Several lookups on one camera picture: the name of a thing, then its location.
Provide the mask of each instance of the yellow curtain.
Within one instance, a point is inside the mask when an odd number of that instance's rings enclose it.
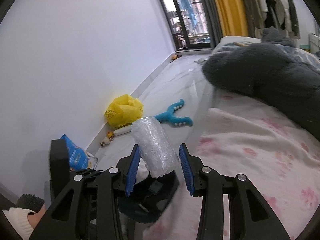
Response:
[[[215,0],[223,36],[248,36],[243,0]]]

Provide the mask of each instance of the wrapped cylindrical object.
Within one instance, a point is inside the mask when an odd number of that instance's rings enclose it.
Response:
[[[140,146],[140,154],[153,178],[174,171],[179,159],[160,122],[152,117],[144,117],[131,126],[131,134]]]

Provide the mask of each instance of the blue plush toy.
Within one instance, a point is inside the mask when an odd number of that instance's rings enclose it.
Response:
[[[156,115],[155,118],[158,119],[159,122],[168,121],[169,123],[175,126],[181,126],[181,125],[192,126],[193,121],[191,120],[190,117],[175,117],[173,115],[174,111],[180,109],[183,106],[184,106],[184,100],[180,99],[180,102],[172,104],[171,106],[168,107],[166,112]]]

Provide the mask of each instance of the small toy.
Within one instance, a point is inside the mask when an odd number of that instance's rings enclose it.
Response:
[[[184,100],[180,99],[180,102],[172,104],[168,107],[167,111],[155,115],[155,118],[158,119],[159,122],[168,121],[172,125],[175,126],[182,126],[182,125],[193,125],[193,121],[190,117],[175,117],[173,113],[177,111],[178,109],[182,108],[184,106]]]
[[[108,136],[106,136],[103,141],[100,143],[101,147],[105,147],[106,145],[110,144],[110,139]]]
[[[180,58],[180,57],[182,57],[182,55],[173,55],[171,57],[171,62],[170,63],[174,62],[177,58]]]
[[[109,132],[107,133],[107,136],[108,136],[108,138],[110,139],[110,138],[112,138],[112,137],[114,136],[114,134],[113,134],[113,132],[109,131]]]
[[[119,136],[121,134],[125,134],[125,133],[128,133],[131,131],[131,125],[128,125],[128,126],[125,126],[125,127],[122,127],[118,130],[115,130],[113,133],[115,136]]]

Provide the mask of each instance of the curtain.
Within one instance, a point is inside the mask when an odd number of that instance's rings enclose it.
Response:
[[[201,0],[201,2],[205,13],[205,18],[207,20],[211,48],[214,49],[223,37],[217,6],[215,0]]]
[[[215,0],[223,36],[248,36],[243,0]]]

